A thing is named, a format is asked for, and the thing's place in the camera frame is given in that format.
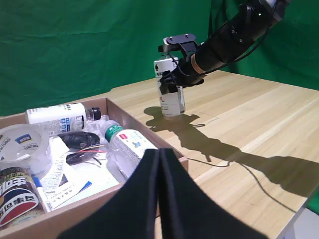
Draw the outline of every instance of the marker pen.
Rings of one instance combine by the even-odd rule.
[[[36,189],[38,190],[38,194],[41,198],[44,209],[46,210],[47,213],[51,212],[52,207],[51,207],[50,201],[44,192],[44,189],[42,187],[42,184],[40,183],[40,180],[37,177],[33,177],[32,179],[34,181]]]

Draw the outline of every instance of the red wire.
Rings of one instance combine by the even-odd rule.
[[[77,151],[76,153],[107,153],[107,152],[98,151],[98,150],[84,150],[84,151]]]

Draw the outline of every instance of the orange band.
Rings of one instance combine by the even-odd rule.
[[[193,66],[194,70],[195,70],[197,73],[199,73],[199,74],[205,73],[205,71],[198,66],[198,64],[197,64],[197,62],[196,62],[196,59],[195,59],[195,54],[193,54],[193,55],[191,56],[190,62],[191,62],[191,65]]]

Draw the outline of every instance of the tape roll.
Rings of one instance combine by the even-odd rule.
[[[49,136],[41,127],[15,124],[0,129],[0,170],[20,167],[40,179],[51,166]]]

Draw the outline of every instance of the green backdrop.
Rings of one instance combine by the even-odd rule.
[[[232,18],[242,2],[212,0],[213,29]],[[317,1],[293,0],[253,54],[223,70],[319,90],[318,7]]]
[[[210,0],[0,0],[0,116],[153,78],[169,35],[207,38]]]

